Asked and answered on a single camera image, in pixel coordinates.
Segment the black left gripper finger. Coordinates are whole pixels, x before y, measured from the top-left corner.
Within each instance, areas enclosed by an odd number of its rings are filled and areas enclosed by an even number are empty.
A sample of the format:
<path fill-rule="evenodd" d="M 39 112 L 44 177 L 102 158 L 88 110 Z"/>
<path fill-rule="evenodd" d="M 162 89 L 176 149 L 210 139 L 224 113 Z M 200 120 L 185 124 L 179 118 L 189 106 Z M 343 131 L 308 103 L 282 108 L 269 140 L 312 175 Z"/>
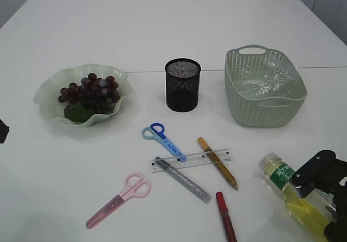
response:
<path fill-rule="evenodd" d="M 9 127 L 0 120 L 0 143 L 3 144 L 7 138 L 7 135 L 9 133 Z"/>

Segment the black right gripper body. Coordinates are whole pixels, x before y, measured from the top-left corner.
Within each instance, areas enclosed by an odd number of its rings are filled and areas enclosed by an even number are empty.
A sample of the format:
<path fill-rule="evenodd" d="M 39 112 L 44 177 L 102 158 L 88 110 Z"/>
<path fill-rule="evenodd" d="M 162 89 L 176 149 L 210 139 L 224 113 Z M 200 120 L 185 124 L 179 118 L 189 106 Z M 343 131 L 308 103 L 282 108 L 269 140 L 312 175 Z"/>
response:
<path fill-rule="evenodd" d="M 346 220 L 346 185 L 340 182 L 346 177 L 346 162 L 336 159 L 324 159 L 315 157 L 314 163 L 317 169 L 314 174 L 314 186 L 333 196 L 332 203 L 335 206 L 336 220 Z"/>

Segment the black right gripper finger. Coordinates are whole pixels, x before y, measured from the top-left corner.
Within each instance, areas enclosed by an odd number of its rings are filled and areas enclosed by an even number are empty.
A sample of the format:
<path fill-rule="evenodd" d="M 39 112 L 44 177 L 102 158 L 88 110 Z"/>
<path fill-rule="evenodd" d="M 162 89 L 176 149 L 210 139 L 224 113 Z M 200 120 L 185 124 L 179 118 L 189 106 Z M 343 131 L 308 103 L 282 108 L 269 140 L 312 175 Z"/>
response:
<path fill-rule="evenodd" d="M 289 179 L 295 193 L 300 198 L 305 198 L 315 189 L 315 183 L 323 171 L 336 159 L 335 152 L 322 150 L 309 159 Z"/>
<path fill-rule="evenodd" d="M 324 229 L 328 242 L 347 242 L 346 219 L 330 222 Z"/>

